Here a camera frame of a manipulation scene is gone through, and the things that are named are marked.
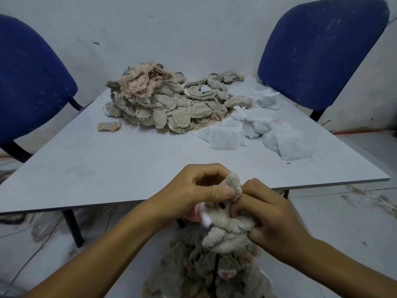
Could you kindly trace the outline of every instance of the white wall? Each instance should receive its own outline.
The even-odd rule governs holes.
[[[255,75],[278,19],[308,1],[313,0],[0,0],[0,13],[43,36],[76,80],[77,101],[86,105],[102,93],[106,80],[149,60],[189,77],[225,69]],[[397,0],[389,6],[394,16]],[[326,128],[392,123],[397,113],[396,34],[397,22],[325,112],[322,121],[331,120]],[[75,115],[67,105],[17,142],[37,150]]]

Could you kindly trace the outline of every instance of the forearm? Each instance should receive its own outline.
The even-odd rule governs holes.
[[[142,246],[161,228],[143,202],[26,297],[104,297]]]
[[[391,298],[397,292],[397,281],[317,239],[295,267],[344,298]]]

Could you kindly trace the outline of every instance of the chair backrest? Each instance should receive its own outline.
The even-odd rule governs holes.
[[[320,0],[295,6],[270,35],[258,76],[297,104],[325,110],[388,20],[384,0]]]
[[[76,93],[76,82],[46,41],[0,14],[0,144],[45,124]]]

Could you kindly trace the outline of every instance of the hand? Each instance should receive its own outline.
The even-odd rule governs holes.
[[[161,191],[146,200],[164,223],[184,217],[201,202],[223,202],[235,196],[231,186],[219,186],[230,171],[221,164],[186,165]]]
[[[248,238],[278,260],[297,266],[308,253],[313,238],[298,220],[291,203],[258,179],[242,186],[243,194],[230,208],[231,217],[245,209],[261,221]]]

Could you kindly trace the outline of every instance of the floor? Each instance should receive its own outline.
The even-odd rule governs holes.
[[[389,181],[358,184],[355,188],[397,203],[397,139],[390,132],[338,137],[391,177]],[[15,169],[19,165],[18,162],[5,162],[7,160],[0,159],[0,170]],[[290,192],[290,200],[314,237],[327,241],[355,260],[397,279],[397,219],[381,206],[372,203],[372,199],[353,193],[352,190],[354,188],[344,185],[293,190]],[[83,248],[110,230],[137,203],[106,209],[79,210],[77,219],[84,225],[82,233],[86,239]],[[0,280],[11,282],[17,276],[14,284],[30,289],[79,252],[64,221],[59,221],[58,214],[42,215],[44,214],[30,214],[26,222],[19,226],[0,225]],[[51,220],[55,227],[50,228],[50,232],[54,232],[45,245],[43,243],[48,237],[46,230],[39,229],[43,235],[41,241],[37,235],[35,238],[38,242],[32,240],[33,225],[39,219]],[[106,297],[139,297],[143,281],[158,262],[158,258],[153,255],[163,255],[168,241],[177,232],[176,226],[171,226],[154,236]],[[264,251],[256,263],[270,277],[278,297],[338,297]]]

